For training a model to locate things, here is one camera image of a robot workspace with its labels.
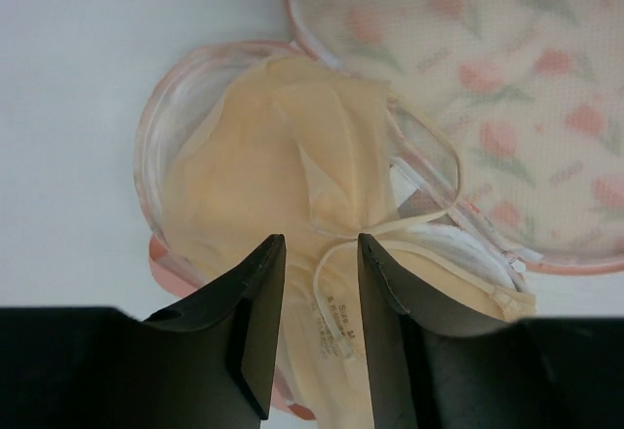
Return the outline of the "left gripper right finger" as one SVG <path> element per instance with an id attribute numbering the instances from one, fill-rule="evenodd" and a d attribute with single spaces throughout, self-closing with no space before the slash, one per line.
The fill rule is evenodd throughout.
<path id="1" fill-rule="evenodd" d="M 623 322 L 523 319 L 474 337 L 426 330 L 456 311 L 371 235 L 358 240 L 358 282 L 377 428 L 619 428 Z"/>

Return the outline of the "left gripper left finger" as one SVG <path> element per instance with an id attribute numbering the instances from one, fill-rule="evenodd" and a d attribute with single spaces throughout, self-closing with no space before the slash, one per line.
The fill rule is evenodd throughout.
<path id="1" fill-rule="evenodd" d="M 286 241 L 145 320 L 112 307 L 1 311 L 5 428 L 256 428 L 269 415 Z"/>

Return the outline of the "beige bra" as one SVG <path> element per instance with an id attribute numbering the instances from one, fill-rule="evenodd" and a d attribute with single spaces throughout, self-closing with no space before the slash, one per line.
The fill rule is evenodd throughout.
<path id="1" fill-rule="evenodd" d="M 385 82 L 269 58 L 227 87 L 165 178 L 166 241 L 209 278 L 265 236 L 285 236 L 277 368 L 287 399 L 323 428 L 372 425 L 359 235 L 453 304 L 502 322 L 535 311 L 506 267 L 442 224 L 454 192 L 424 214 L 400 213 L 393 181 L 412 147 L 397 107 Z"/>

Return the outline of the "floral mesh laundry bag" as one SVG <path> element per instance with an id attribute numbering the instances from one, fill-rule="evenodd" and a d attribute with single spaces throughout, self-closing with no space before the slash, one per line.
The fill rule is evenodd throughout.
<path id="1" fill-rule="evenodd" d="M 544 315 L 623 312 L 623 0 L 285 0 L 294 45 L 388 78 L 468 163 L 455 222 Z"/>

